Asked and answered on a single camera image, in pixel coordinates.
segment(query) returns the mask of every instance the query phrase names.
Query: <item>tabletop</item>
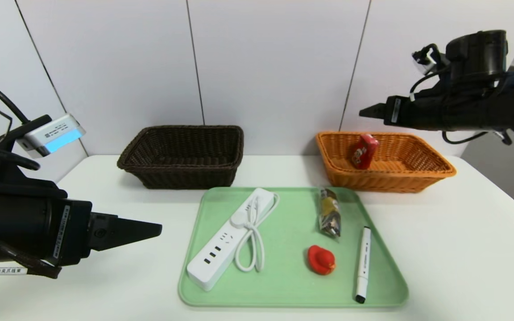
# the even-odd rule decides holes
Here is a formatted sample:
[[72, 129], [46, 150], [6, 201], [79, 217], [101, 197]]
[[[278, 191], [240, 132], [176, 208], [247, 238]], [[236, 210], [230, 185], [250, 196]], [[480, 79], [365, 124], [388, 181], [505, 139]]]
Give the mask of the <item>tabletop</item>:
[[[59, 187], [93, 211], [161, 223], [161, 236], [92, 251], [57, 280], [0, 276], [0, 320], [514, 320], [514, 200], [460, 158], [421, 193], [359, 193], [410, 289], [395, 309], [185, 305], [178, 280], [204, 191], [145, 189], [117, 159], [86, 158]], [[319, 156], [245, 156], [233, 186], [327, 184]]]

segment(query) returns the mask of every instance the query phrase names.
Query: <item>red rubber duck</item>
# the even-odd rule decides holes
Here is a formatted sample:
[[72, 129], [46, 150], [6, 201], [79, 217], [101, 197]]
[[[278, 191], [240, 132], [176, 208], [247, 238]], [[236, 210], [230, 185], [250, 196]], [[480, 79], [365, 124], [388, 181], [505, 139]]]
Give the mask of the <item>red rubber duck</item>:
[[316, 245], [308, 248], [308, 264], [314, 272], [322, 276], [331, 274], [336, 268], [334, 254]]

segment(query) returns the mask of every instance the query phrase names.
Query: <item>brown wicker basket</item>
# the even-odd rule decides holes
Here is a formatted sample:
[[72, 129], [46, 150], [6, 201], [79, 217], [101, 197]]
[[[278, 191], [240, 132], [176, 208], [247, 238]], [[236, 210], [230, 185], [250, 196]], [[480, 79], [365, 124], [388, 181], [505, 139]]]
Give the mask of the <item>brown wicker basket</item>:
[[352, 147], [364, 132], [321, 132], [316, 143], [323, 155], [328, 180], [334, 186], [362, 191], [417, 193], [455, 168], [422, 138], [392, 132], [371, 133], [380, 144], [370, 168], [357, 170]]
[[230, 186], [242, 158], [238, 126], [156, 126], [141, 130], [117, 165], [148, 189], [210, 189]]

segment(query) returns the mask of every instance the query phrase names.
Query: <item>white marker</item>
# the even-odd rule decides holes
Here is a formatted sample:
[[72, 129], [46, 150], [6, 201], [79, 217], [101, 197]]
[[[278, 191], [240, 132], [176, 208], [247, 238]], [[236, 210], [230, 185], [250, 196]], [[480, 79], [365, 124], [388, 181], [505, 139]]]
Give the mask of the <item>white marker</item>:
[[368, 290], [368, 270], [370, 267], [370, 239], [372, 231], [365, 226], [362, 232], [361, 257], [358, 264], [358, 278], [356, 280], [356, 297], [358, 303], [364, 303], [366, 300], [366, 291]]

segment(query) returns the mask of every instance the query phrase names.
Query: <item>white power strip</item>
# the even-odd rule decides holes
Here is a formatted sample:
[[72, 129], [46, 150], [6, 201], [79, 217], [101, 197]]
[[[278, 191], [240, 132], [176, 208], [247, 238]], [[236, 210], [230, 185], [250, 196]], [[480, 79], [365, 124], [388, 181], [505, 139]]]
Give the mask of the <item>white power strip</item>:
[[253, 199], [258, 201], [257, 220], [259, 220], [272, 209], [275, 203], [275, 194], [265, 191], [265, 189], [255, 189], [187, 265], [188, 275], [202, 289], [210, 291], [233, 261], [235, 250], [249, 229], [235, 227], [231, 223], [231, 218], [234, 215], [246, 216]]

